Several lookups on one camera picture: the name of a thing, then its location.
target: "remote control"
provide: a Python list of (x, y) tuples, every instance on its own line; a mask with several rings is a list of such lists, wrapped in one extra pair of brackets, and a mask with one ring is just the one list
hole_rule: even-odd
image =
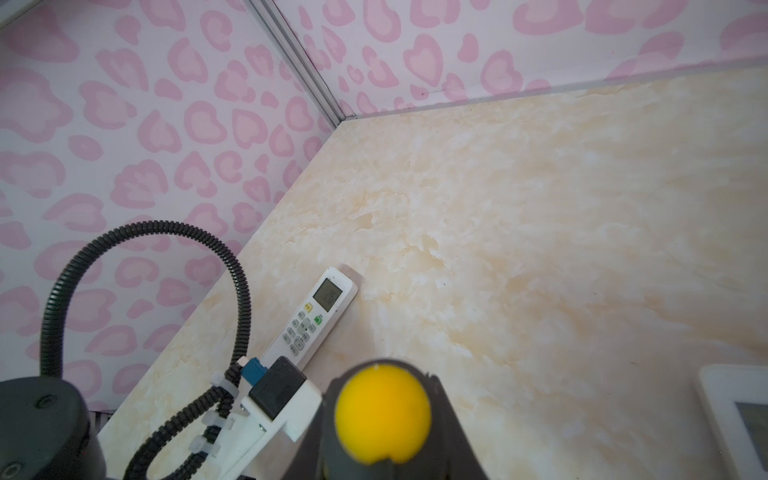
[(357, 285), (330, 267), (261, 356), (261, 364), (270, 368), (285, 356), (299, 370), (304, 369), (355, 294)]

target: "pink wall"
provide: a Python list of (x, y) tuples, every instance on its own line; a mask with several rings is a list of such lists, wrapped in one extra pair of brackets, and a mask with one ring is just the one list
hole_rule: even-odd
[(766, 0), (279, 0), (347, 115), (768, 55)]
[[(5, 29), (0, 379), (37, 373), (42, 304), (86, 242), (151, 217), (238, 252), (329, 135), (240, 0), (46, 2)], [(65, 378), (117, 408), (224, 272), (176, 238), (112, 250), (75, 294)]]

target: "beige marble surface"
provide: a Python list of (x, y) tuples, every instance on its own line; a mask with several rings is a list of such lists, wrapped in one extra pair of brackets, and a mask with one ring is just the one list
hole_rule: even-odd
[[(250, 353), (344, 263), (321, 389), (377, 356), (437, 374), (493, 479), (722, 478), (693, 382), (768, 363), (766, 157), (768, 68), (344, 122), (240, 255)], [(224, 277), (100, 434), (111, 475), (225, 367), (235, 306)]]

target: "device screen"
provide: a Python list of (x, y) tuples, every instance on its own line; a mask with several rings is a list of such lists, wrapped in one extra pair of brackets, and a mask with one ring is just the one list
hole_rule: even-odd
[(326, 312), (330, 312), (331, 307), (336, 303), (340, 296), (341, 289), (326, 278), (323, 281), (323, 284), (320, 285), (320, 288), (317, 289), (314, 295), (312, 295), (312, 298), (314, 298)]
[(768, 405), (736, 402), (741, 419), (757, 450), (763, 470), (768, 472)]

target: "black cable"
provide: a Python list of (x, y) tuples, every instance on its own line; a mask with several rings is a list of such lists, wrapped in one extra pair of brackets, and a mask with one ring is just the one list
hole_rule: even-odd
[[(48, 302), (45, 304), (45, 312), (43, 313), (40, 330), (41, 376), (61, 378), (64, 324), (67, 318), (67, 310), (72, 301), (74, 290), (88, 268), (93, 265), (98, 257), (119, 243), (144, 235), (165, 233), (180, 235), (202, 243), (215, 252), (230, 271), (237, 295), (237, 332), (235, 334), (235, 345), (232, 351), (230, 367), (224, 373), (224, 377), (235, 386), (240, 384), (241, 367), (237, 364), (237, 360), (247, 354), (248, 339), (250, 337), (250, 293), (243, 267), (232, 254), (229, 247), (207, 231), (186, 223), (166, 220), (131, 223), (110, 230), (83, 247), (64, 267), (51, 290), (51, 295), (48, 296)], [(219, 404), (217, 413), (225, 419), (230, 414), (234, 398), (227, 390), (212, 386), (165, 422), (136, 451), (128, 467), (125, 469), (124, 479), (145, 480), (149, 465), (160, 450), (176, 434), (217, 403)], [(205, 429), (203, 436), (209, 443), (214, 443), (219, 435), (219, 431), (219, 427), (212, 425)], [(190, 455), (179, 468), (165, 478), (168, 480), (188, 480), (205, 462), (206, 457), (206, 453)]]

